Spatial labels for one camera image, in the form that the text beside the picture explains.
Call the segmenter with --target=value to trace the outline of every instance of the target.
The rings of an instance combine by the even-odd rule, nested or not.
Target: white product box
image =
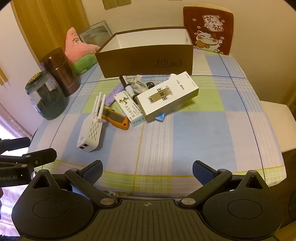
[[[126,114],[132,127],[135,127],[145,121],[143,113],[135,104],[135,102],[131,99],[131,97],[129,97],[126,91],[121,91],[120,93],[114,95],[114,98],[123,112]]]
[[[198,86],[187,72],[170,79],[136,96],[147,121],[198,95]]]

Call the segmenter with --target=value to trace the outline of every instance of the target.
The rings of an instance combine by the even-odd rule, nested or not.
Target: chinese characters
[[[205,27],[213,32],[222,32],[224,31],[222,23],[220,22],[218,16],[216,15],[203,15],[203,20],[205,22]]]
[[[159,92],[159,95],[160,95],[160,96],[164,96],[164,95],[165,95],[161,88],[158,88],[157,91]]]

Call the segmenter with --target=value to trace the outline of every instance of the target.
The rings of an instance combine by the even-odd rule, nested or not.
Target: teal glass jar
[[[25,90],[36,111],[47,120],[58,117],[67,107],[61,87],[46,70],[35,74]]]

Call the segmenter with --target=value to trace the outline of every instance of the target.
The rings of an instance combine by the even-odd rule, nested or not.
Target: picture frame
[[[95,44],[101,47],[110,37],[112,32],[105,20],[96,23],[79,33],[82,42]]]

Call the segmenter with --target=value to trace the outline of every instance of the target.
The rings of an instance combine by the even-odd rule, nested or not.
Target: wall outlet
[[[117,7],[116,0],[102,0],[102,1],[103,1],[105,10]]]
[[[131,4],[131,0],[116,0],[117,1],[117,5],[120,7],[120,6],[123,6],[123,5],[129,5]]]

